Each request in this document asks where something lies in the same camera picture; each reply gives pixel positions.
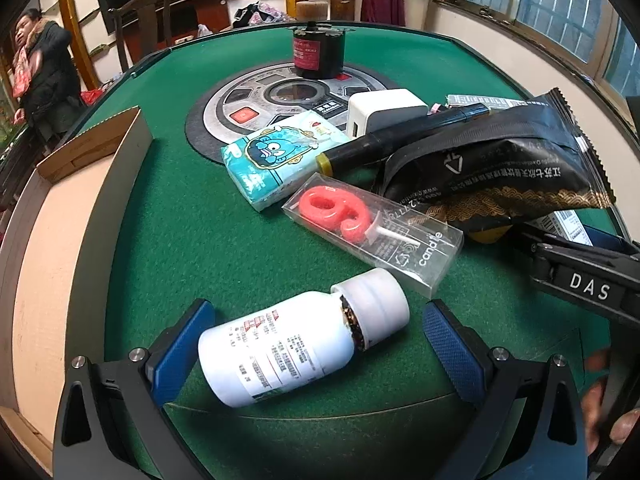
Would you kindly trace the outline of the black snack bag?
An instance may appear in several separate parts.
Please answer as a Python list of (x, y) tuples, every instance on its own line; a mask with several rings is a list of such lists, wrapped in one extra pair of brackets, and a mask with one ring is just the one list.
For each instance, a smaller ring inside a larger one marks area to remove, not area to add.
[(386, 160), (378, 194), (465, 233), (615, 203), (600, 157), (558, 88), (401, 148)]

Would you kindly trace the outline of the white medicine bottle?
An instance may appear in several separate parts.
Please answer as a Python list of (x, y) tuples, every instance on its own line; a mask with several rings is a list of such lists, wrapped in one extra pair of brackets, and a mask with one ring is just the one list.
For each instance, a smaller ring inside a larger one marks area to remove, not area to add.
[(340, 370), (409, 318), (396, 278), (373, 269), (206, 330), (198, 359), (215, 396), (244, 408)]

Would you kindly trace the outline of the clear box red candle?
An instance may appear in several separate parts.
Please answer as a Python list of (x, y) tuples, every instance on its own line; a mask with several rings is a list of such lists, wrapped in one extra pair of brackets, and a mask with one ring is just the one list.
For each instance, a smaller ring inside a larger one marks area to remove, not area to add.
[(427, 299), (435, 296), (463, 245), (463, 233), (355, 185), (313, 174), (284, 213), (360, 261), (390, 271)]

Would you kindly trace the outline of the black marker yellow cap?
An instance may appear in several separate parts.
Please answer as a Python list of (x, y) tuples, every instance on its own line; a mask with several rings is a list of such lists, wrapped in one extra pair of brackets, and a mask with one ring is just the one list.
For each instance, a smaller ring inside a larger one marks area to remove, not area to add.
[(475, 103), (372, 131), (319, 154), (316, 157), (318, 171), (324, 176), (336, 177), (345, 171), (374, 164), (389, 158), (400, 148), (432, 136), (438, 129), (468, 122), (489, 112), (486, 105)]

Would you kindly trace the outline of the blue cartoon tissue pack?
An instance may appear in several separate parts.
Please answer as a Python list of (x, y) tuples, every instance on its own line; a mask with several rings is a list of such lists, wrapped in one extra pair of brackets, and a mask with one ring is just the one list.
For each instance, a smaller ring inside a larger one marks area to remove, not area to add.
[(294, 193), (318, 171), (316, 157), (352, 140), (313, 110), (242, 136), (221, 149), (228, 175), (255, 210)]

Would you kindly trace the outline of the small white barcode box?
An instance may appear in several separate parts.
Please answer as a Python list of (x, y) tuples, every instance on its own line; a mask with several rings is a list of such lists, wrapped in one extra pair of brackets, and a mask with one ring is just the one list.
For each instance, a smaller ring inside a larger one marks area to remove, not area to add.
[(590, 237), (574, 210), (555, 211), (534, 221), (531, 226), (543, 230), (573, 243), (592, 245)]

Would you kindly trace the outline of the cardboard box tray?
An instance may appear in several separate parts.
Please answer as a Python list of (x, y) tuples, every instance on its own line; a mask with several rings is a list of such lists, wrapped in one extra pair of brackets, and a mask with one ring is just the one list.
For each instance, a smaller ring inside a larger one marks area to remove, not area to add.
[(114, 252), (152, 141), (139, 107), (81, 133), (36, 166), (4, 233), (1, 425), (46, 477), (67, 367), (104, 358)]

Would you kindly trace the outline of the white charger box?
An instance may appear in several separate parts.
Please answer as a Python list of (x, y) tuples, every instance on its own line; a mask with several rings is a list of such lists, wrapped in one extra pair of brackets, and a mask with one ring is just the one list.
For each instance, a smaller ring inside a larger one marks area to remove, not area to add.
[(348, 100), (346, 134), (358, 138), (429, 112), (430, 107), (408, 89), (356, 93)]

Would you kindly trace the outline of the woman in black coat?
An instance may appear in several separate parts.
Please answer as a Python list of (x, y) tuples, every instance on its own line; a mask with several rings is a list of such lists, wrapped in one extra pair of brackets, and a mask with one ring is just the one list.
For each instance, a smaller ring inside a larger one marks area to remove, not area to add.
[(85, 113), (80, 79), (70, 56), (72, 35), (38, 9), (25, 10), (15, 24), (14, 122), (37, 130), (54, 150)]

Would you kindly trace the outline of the round mahjong table console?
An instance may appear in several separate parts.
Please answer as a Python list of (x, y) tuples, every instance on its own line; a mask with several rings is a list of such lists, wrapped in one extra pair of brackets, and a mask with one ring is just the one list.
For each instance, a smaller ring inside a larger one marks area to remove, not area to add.
[(396, 87), (390, 78), (359, 65), (345, 65), (337, 77), (319, 80), (298, 76), (291, 61), (258, 65), (204, 93), (186, 116), (184, 133), (194, 151), (220, 164), (227, 144), (306, 110), (345, 130), (351, 96)]

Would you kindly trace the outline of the black jar red label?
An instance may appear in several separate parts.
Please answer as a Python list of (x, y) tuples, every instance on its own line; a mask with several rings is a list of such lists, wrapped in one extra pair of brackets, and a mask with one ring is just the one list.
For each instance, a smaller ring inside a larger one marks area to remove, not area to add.
[(293, 30), (293, 63), (306, 79), (332, 79), (343, 70), (346, 34), (343, 29), (308, 22)]

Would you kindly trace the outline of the dark wooden chair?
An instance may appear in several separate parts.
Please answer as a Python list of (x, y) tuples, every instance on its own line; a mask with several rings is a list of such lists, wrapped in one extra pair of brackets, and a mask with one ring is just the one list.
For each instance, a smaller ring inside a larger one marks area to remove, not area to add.
[(122, 17), (129, 12), (134, 12), (137, 15), (139, 24), (141, 55), (147, 56), (157, 50), (158, 19), (156, 5), (160, 2), (163, 3), (163, 38), (165, 41), (165, 47), (169, 48), (174, 45), (174, 40), (172, 39), (171, 35), (171, 0), (130, 0), (120, 8), (111, 8), (110, 10), (108, 10), (108, 13), (111, 14), (111, 17), (115, 24), (117, 53), (120, 62), (120, 68), (122, 69), (123, 73), (126, 73), (126, 71), (129, 70), (129, 64), (125, 52), (125, 37), (124, 28), (122, 27)]

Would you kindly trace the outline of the pile of clothes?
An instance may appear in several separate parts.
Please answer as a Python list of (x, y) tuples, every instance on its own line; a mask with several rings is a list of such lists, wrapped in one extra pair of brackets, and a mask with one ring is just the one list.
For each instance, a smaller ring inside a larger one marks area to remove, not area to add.
[(231, 26), (234, 29), (262, 26), (273, 23), (288, 23), (291, 17), (268, 3), (256, 1), (245, 8), (236, 10)]

